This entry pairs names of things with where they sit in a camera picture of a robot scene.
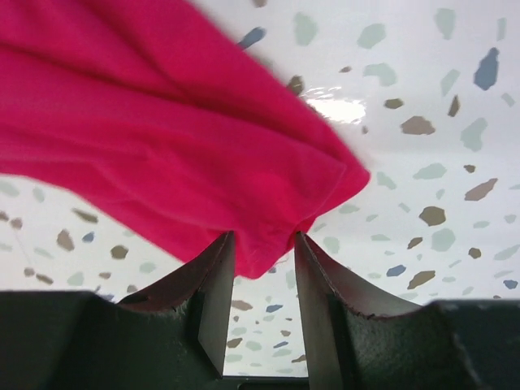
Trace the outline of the pink t shirt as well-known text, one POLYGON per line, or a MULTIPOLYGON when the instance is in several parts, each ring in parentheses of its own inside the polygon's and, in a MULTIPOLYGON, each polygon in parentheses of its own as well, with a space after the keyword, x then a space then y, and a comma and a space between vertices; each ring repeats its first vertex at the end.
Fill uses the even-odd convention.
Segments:
POLYGON ((224 232, 257 279, 370 175, 186 1, 4 1, 1 171, 77 193, 182 261, 224 232))

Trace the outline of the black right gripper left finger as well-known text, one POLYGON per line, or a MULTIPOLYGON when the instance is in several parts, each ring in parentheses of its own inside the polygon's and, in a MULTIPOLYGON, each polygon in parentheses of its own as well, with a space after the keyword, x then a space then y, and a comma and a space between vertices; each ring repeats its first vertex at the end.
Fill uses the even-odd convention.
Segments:
POLYGON ((231 389, 223 379, 235 240, 112 303, 88 291, 3 292, 4 389, 231 389))

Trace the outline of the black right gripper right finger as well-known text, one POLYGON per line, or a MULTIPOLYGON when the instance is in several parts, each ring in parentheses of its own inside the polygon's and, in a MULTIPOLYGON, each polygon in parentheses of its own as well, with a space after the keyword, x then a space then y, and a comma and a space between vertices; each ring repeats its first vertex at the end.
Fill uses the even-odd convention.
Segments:
POLYGON ((294 254, 311 388, 518 388, 518 301, 417 305, 356 275, 303 233, 294 254))

